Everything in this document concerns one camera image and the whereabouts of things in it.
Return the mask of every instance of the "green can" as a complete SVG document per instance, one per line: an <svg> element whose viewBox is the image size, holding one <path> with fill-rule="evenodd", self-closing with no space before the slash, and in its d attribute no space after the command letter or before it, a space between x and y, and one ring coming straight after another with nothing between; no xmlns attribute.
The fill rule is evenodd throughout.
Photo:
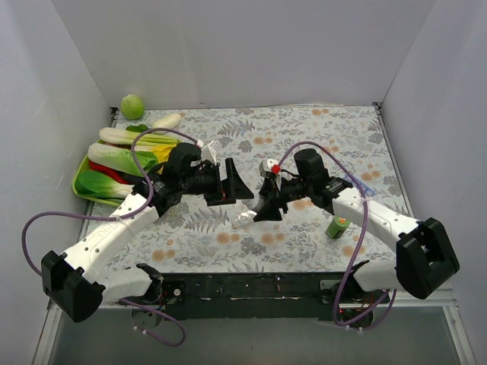
<svg viewBox="0 0 487 365"><path fill-rule="evenodd" d="M326 229L326 235L329 238L336 240L343 235L343 232L346 231L349 225L350 221L348 219L335 216Z"/></svg>

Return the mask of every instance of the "gray wall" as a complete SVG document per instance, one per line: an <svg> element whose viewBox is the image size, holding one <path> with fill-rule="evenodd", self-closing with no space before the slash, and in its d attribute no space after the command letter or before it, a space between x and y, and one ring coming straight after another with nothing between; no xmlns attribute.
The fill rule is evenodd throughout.
<svg viewBox="0 0 487 365"><path fill-rule="evenodd" d="M49 0L0 1L0 363L33 358L47 297L21 251L32 215L82 212L70 182L110 110ZM28 236L37 264L75 242L80 221L46 218Z"/></svg>
<svg viewBox="0 0 487 365"><path fill-rule="evenodd" d="M53 0L109 105L384 99L434 0Z"/></svg>
<svg viewBox="0 0 487 365"><path fill-rule="evenodd" d="M418 217L443 221L478 363L487 363L487 1L437 0L384 101L394 154Z"/></svg>

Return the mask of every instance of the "green basket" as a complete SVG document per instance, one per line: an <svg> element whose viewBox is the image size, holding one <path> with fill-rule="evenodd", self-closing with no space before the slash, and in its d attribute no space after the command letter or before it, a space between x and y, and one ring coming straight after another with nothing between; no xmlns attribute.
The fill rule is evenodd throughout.
<svg viewBox="0 0 487 365"><path fill-rule="evenodd" d="M88 155L86 155L83 161L81 162L81 164L79 165L78 171L76 171L75 178L73 179L72 182L73 192L80 198L91 200L92 202L96 202L96 203L112 205L113 207L118 207L120 204L122 204L123 202L122 199L101 199L101 198L93 198L90 196L80 194L78 192L78 189L76 188L76 184L78 183L78 176L80 173L83 173L84 171L88 171L88 170L90 170L90 161L88 160Z"/></svg>

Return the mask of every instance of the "red vegetable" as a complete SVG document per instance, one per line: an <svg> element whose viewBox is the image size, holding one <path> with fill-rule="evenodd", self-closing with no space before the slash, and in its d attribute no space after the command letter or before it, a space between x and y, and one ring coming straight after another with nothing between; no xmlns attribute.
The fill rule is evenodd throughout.
<svg viewBox="0 0 487 365"><path fill-rule="evenodd" d="M128 182L126 182L124 179L122 179L122 177L120 177L120 175L117 171L112 170L109 167L106 167L104 165L100 165L100 164L95 163L95 162L90 161L90 160L88 160L88 162L90 163L90 168L93 171L99 171L101 173L104 173L105 175L108 175L109 177L111 177L112 179L114 179L115 181L117 181L120 184L130 185Z"/></svg>

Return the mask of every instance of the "floral tablecloth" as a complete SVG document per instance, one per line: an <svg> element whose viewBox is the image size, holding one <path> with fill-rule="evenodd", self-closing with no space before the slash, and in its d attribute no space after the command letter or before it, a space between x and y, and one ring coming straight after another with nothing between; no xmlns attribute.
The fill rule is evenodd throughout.
<svg viewBox="0 0 487 365"><path fill-rule="evenodd" d="M315 141L332 151L363 183L374 199L407 214L377 114L372 106L283 106L246 109L149 110L140 123L181 113L178 129L203 141L218 140L218 159L233 157L244 182L257 192L259 163L279 159L298 141ZM136 124L123 116L116 127ZM333 176L344 173L323 157ZM292 158L285 163L295 170ZM107 266L120 270L147 262L161 272L343 271L360 228L350 226L338 240L325 234L330 214L309 199L293 202L282 222L260 222L234 229L231 218L245 211L235 205L206 207L202 197L184 196L159 221L137 235ZM96 204L93 215L109 215L112 207ZM90 222L93 230L97 222ZM393 252L370 234L358 261L385 260Z"/></svg>

